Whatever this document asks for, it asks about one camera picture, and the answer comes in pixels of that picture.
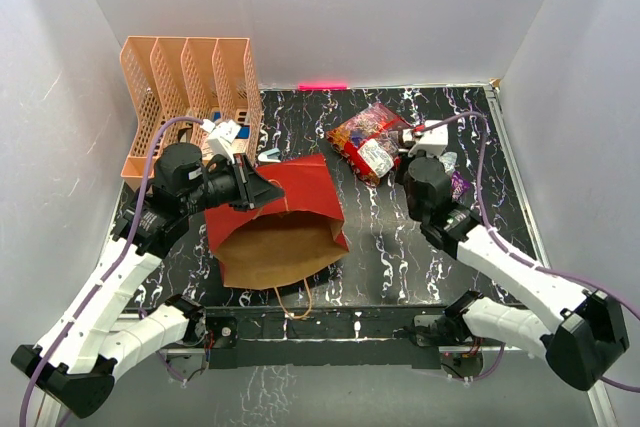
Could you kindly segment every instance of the purple candy wrapper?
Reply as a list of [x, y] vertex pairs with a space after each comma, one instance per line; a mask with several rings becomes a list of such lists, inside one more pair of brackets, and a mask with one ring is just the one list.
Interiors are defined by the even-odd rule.
[[470, 188], [471, 184], [456, 170], [451, 176], [451, 197], [453, 200], [458, 200]]

